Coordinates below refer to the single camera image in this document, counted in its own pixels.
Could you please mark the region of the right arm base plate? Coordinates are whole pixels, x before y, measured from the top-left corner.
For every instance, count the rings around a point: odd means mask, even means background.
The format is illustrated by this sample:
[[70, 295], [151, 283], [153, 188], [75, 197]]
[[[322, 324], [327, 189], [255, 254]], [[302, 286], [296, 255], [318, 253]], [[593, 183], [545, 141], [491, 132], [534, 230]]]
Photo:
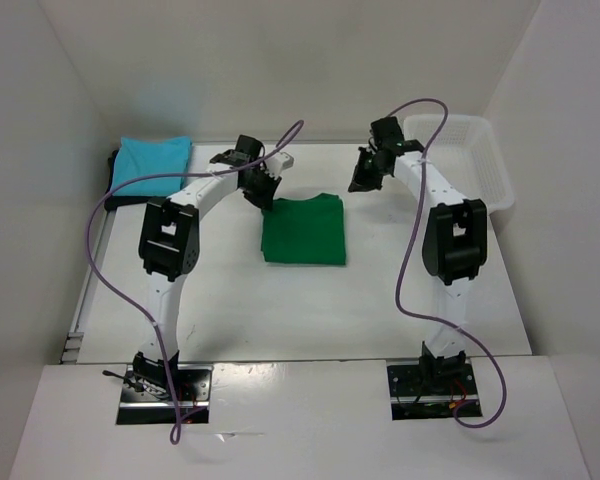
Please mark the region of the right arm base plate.
[[386, 372], [394, 421], [452, 418], [457, 406], [460, 418], [482, 416], [470, 363], [460, 373], [429, 383], [416, 360], [389, 362]]

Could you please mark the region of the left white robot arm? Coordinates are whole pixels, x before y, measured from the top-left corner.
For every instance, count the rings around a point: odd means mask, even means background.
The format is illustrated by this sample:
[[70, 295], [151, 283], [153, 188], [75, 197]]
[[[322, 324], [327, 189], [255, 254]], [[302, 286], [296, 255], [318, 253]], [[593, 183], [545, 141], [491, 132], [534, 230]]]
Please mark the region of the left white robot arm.
[[177, 321], [185, 280], [200, 257], [201, 221], [236, 191], [256, 208], [270, 210], [282, 172], [293, 166], [293, 157], [282, 151], [259, 160], [262, 147], [259, 140], [241, 135], [234, 148], [209, 161], [201, 177], [147, 202], [139, 256], [149, 275], [153, 333], [134, 356], [132, 371], [156, 399], [172, 397], [179, 387]]

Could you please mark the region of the light blue t-shirt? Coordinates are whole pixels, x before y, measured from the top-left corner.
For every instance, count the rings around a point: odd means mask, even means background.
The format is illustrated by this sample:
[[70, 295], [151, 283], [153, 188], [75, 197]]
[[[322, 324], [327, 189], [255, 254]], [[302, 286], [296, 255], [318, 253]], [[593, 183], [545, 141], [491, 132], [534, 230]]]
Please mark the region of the light blue t-shirt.
[[[164, 141], [142, 141], [121, 138], [121, 146], [113, 164], [112, 187], [131, 179], [164, 173], [185, 173], [191, 158], [192, 141], [189, 137], [175, 137]], [[183, 177], [161, 177], [135, 182], [118, 190], [115, 196], [155, 197], [169, 196], [179, 191]]]

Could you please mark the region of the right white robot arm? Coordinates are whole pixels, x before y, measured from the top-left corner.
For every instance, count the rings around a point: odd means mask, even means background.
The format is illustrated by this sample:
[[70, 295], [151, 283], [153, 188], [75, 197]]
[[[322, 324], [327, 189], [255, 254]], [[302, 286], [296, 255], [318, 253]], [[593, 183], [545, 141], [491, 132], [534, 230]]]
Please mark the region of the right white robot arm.
[[[417, 140], [407, 140], [396, 117], [371, 123], [371, 140], [359, 149], [350, 192], [382, 188], [391, 176], [416, 196], [418, 206], [414, 227], [395, 289], [398, 310], [434, 326], [422, 342], [416, 388], [422, 394], [442, 392], [458, 379], [466, 362], [462, 325], [466, 317], [466, 296], [487, 257], [487, 207], [455, 188], [425, 158], [426, 149]], [[431, 276], [433, 312], [409, 310], [401, 302], [406, 267], [417, 243], [422, 264]]]

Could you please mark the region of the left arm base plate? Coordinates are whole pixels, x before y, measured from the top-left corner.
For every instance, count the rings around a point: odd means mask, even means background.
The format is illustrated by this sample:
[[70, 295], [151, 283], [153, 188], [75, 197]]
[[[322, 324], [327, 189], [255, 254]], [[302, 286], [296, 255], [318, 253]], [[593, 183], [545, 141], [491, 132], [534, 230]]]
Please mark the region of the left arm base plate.
[[[212, 367], [180, 365], [175, 380], [181, 415], [186, 424], [207, 424], [211, 397]], [[118, 404], [117, 425], [173, 425], [175, 410], [170, 393], [136, 378], [127, 366]]]

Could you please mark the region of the black t-shirt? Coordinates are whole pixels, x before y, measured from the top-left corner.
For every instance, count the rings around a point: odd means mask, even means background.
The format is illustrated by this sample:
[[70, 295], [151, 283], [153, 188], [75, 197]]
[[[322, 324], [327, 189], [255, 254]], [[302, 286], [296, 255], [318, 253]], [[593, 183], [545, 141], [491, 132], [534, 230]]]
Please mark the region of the black t-shirt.
[[[113, 150], [107, 159], [107, 165], [109, 168], [109, 179], [108, 179], [107, 190], [110, 190], [113, 185], [114, 166], [115, 166], [115, 161], [116, 161], [118, 152], [119, 152], [118, 149]], [[149, 198], [147, 196], [117, 196], [117, 195], [114, 195], [114, 196], [111, 196], [110, 198], [108, 198], [104, 202], [104, 210], [106, 212], [114, 212], [119, 207], [145, 204], [148, 200], [149, 200]]]

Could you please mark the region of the green t-shirt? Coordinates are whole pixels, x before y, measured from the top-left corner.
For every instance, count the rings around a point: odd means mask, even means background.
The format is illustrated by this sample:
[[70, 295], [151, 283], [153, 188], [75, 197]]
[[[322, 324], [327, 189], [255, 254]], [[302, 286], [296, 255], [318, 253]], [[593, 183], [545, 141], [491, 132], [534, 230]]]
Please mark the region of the green t-shirt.
[[345, 266], [345, 209], [338, 195], [279, 198], [263, 212], [261, 252], [268, 263]]

